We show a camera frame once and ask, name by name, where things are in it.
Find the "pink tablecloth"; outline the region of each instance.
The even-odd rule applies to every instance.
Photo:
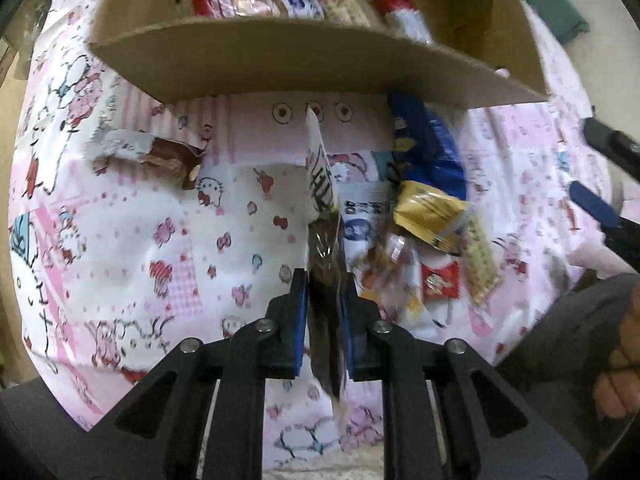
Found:
[[[53,1],[20,118],[8,218],[24,343],[86,428],[181,339],[217,340],[263,316],[304,266],[306,104],[322,110],[331,153],[371,161],[393,136],[384,96],[261,93],[162,106],[86,50],[98,1]],[[568,183],[610,197],[606,164],[580,133],[587,95],[564,50],[527,13],[551,101],[445,110],[502,285],[480,308],[465,289],[452,305],[401,319],[433,341],[464,338],[491,362],[579,274],[567,254],[596,225],[570,204]],[[87,140],[105,127],[194,143],[212,134],[198,189],[182,192],[141,166],[85,160]],[[377,175],[370,165],[362,174]],[[378,442],[379,385],[349,384],[347,402],[339,429],[306,357],[298,380],[269,381],[265,466]]]

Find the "cardboard box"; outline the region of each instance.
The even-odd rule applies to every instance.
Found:
[[[372,28],[287,18],[215,20],[192,0],[103,0],[91,51],[163,103],[257,91],[386,92],[476,108],[539,102],[545,80],[519,0],[414,0],[437,44]],[[495,74],[507,68],[510,78]]]

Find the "metal screw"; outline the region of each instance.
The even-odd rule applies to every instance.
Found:
[[[180,350],[182,350],[185,354],[193,354],[195,351],[200,348],[200,340],[194,337],[188,337],[187,339],[183,339],[180,342]]]
[[[255,322],[255,328],[258,332],[271,332],[272,330],[275,330],[276,323],[273,319],[263,317]]]
[[[447,341],[447,350],[452,354],[461,355],[466,352],[466,343],[462,339],[450,339]]]
[[[388,334],[389,332],[391,332],[392,328],[393,327],[391,323],[384,321],[382,319],[379,319],[377,322],[373,324],[374,332],[377,332],[379,334]]]

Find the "teal cloth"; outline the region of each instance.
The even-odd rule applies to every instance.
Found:
[[[589,23],[569,0],[525,0],[535,9],[561,44],[569,43],[580,32],[589,31]]]

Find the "hello kitty tablecloth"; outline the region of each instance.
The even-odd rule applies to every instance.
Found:
[[[182,339],[232,336],[288,291],[306,262],[307,105],[337,154],[341,186],[383,176],[376,162],[393,138],[384,96],[283,92],[161,105],[87,51],[98,1],[53,1],[33,54],[8,212],[24,344],[87,429]],[[463,290],[460,300],[398,316],[415,335],[464,338],[490,362],[579,275],[566,256],[596,224],[570,204],[568,183],[578,178],[610,199],[606,164],[580,133],[587,95],[564,50],[527,15],[551,101],[443,110],[502,284],[479,308]],[[88,161],[87,141],[105,126],[194,145],[210,137],[196,189],[132,162]],[[268,381],[265,467],[380,442],[380,386],[350,383],[345,402],[338,427],[306,356],[299,379]]]

